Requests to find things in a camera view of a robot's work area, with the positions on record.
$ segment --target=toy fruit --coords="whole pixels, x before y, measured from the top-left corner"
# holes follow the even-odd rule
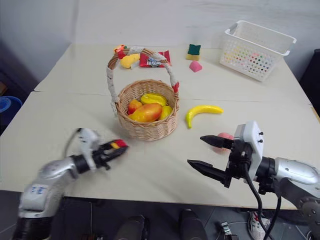
[[[166,119],[172,113],[172,110],[170,106],[163,106],[159,120]]]
[[[122,67],[129,69],[131,68],[131,65],[140,59],[140,54],[131,54],[129,56],[125,56],[120,60],[120,64]]]
[[[133,99],[128,106],[128,114],[133,114],[138,108],[142,106],[142,103],[136,99]]]
[[[186,124],[189,129],[192,128],[192,119],[195,115],[201,113],[208,113],[208,114],[222,114],[224,110],[221,107],[213,106],[213,105],[198,105],[191,108],[187,114],[185,115]]]
[[[133,121],[141,123],[152,123],[157,120],[162,113],[162,106],[159,103],[148,103],[139,107],[134,113],[128,115]]]
[[[160,104],[162,107],[167,105],[167,99],[159,93],[146,93],[141,97],[143,104]]]
[[[225,138],[225,139],[231,139],[233,140],[234,139],[234,136],[232,136],[231,134],[227,133],[227,132],[221,132],[218,134],[218,137],[221,137],[221,138]],[[213,151],[217,154],[224,154],[224,153],[227,153],[228,151],[230,151],[229,149],[227,148],[220,148],[220,147],[216,147],[214,146],[213,147]]]

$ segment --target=perforated basket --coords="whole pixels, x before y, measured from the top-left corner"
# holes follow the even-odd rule
[[[240,20],[225,31],[223,41],[220,63],[263,82],[297,40]]]
[[[112,108],[117,114],[121,126],[126,129],[131,137],[154,141],[168,136],[178,124],[179,110],[179,82],[175,80],[170,64],[167,59],[157,52],[143,47],[131,47],[123,50],[125,55],[143,53],[157,61],[160,61],[170,76],[171,86],[160,80],[146,79],[135,81],[127,85],[117,96],[113,81],[113,70],[118,62],[118,53],[115,53],[106,68],[108,88],[112,97]],[[139,100],[146,93],[158,93],[163,95],[168,105],[173,108],[170,116],[155,122],[137,122],[128,117],[128,105],[133,99]]]

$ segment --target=toy banana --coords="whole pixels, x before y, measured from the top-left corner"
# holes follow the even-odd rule
[[[208,114],[222,114],[224,110],[221,107],[213,105],[198,105],[191,108],[185,115],[185,121],[189,129],[192,128],[192,119],[197,114],[208,113]]]
[[[120,64],[122,67],[129,69],[131,68],[131,65],[136,61],[139,61],[139,59],[140,59],[140,54],[138,53],[127,55],[120,60]]]

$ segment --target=shoe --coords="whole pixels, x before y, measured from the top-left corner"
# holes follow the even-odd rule
[[[268,229],[270,220],[264,217],[262,217],[261,220],[263,225]],[[259,223],[258,213],[256,211],[251,211],[249,213],[248,231],[252,239],[264,240],[266,233]]]

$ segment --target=white table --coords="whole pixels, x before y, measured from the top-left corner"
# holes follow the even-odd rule
[[[35,91],[109,95],[106,65],[113,55],[114,47],[105,44],[70,45]],[[185,59],[187,46],[150,49],[169,49],[172,70],[180,81],[182,99],[310,103],[284,60],[279,62],[265,82],[259,82],[220,65],[220,49],[201,49],[199,62],[203,69],[196,73],[189,69],[190,61]],[[117,93],[133,81],[143,79],[169,83],[169,75],[163,68],[136,67],[130,70],[118,67],[114,71]]]
[[[224,170],[228,154],[214,153],[199,137],[233,134],[248,120],[256,120],[265,133],[264,156],[301,160],[320,169],[320,124],[303,102],[181,99],[177,129],[161,140],[144,142],[127,137],[110,100],[108,95],[31,93],[0,138],[0,189],[23,191],[42,165],[61,158],[67,139],[79,127],[97,130],[104,141],[123,138],[130,148],[110,162],[111,170],[80,176],[67,196],[256,208],[242,180],[233,179],[227,189],[187,163],[187,159],[202,160]],[[224,113],[200,114],[187,129],[185,113],[199,104],[218,105]],[[69,153],[79,153],[76,143]],[[262,200],[264,208],[275,208],[274,194]],[[282,208],[294,206],[284,200]]]

